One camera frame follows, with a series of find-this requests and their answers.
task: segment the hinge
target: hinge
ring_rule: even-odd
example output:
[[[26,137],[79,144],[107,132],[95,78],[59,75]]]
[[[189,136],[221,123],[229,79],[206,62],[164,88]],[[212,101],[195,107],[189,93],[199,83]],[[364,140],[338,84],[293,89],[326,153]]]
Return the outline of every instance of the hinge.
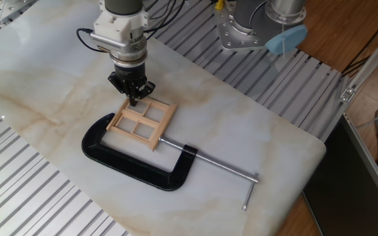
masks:
[[[348,87],[342,93],[341,97],[339,98],[339,101],[344,104],[349,103],[355,94],[356,94],[355,89]]]

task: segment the wooden floor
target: wooden floor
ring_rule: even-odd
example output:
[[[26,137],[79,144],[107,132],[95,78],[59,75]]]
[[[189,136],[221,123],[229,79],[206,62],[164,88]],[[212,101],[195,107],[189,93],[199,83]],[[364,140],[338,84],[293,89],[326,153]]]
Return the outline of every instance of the wooden floor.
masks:
[[[307,0],[305,53],[338,71],[359,55],[378,30],[378,0]]]
[[[309,30],[300,49],[343,71],[370,56],[378,47],[378,1],[308,0]],[[378,68],[357,94],[347,113],[355,125],[374,118],[378,108]],[[373,157],[378,158],[374,125],[359,130]],[[277,236],[320,236],[305,199],[300,196]]]

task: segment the marble tabletop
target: marble tabletop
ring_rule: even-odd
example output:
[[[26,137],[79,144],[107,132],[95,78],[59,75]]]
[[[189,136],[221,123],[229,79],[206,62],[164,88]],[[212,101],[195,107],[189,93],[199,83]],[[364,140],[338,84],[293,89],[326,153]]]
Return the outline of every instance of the marble tabletop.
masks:
[[[178,109],[165,134],[250,173],[250,182],[195,160],[184,185],[156,189],[87,158],[81,141],[125,96],[109,83],[107,54],[86,49],[77,28],[91,28],[95,0],[40,0],[0,30],[0,117],[133,236],[273,235],[326,148],[155,39],[146,74],[152,98]],[[179,152],[108,132],[104,143],[164,170]]]

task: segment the blue plastic part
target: blue plastic part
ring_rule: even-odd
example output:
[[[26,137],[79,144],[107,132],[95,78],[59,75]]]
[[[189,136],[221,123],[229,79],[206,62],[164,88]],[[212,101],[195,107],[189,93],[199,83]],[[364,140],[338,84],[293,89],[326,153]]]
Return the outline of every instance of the blue plastic part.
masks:
[[[282,35],[285,36],[285,53],[293,50],[299,45],[307,36],[307,28],[305,25],[295,26],[288,29],[284,33],[271,38],[266,42],[265,47],[273,54],[282,54]]]

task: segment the wooden frame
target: wooden frame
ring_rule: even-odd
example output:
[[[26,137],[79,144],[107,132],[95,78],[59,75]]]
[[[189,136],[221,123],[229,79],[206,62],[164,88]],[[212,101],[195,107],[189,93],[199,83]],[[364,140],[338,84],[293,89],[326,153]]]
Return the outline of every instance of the wooden frame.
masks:
[[[151,150],[155,150],[158,145],[160,136],[164,133],[167,125],[170,123],[170,120],[177,109],[177,104],[172,104],[169,106],[151,98],[143,98],[139,102],[147,104],[147,107],[142,113],[129,109],[129,99],[127,98],[120,107],[119,111],[113,117],[112,121],[110,121],[110,124],[106,127],[106,129],[133,138],[136,141],[146,144]],[[155,121],[145,117],[147,111],[150,108],[156,108],[164,111],[160,121]],[[136,125],[133,127],[131,132],[127,132],[118,128],[123,118],[136,122]],[[145,138],[134,133],[139,124],[144,124],[153,128],[153,131],[149,138]]]

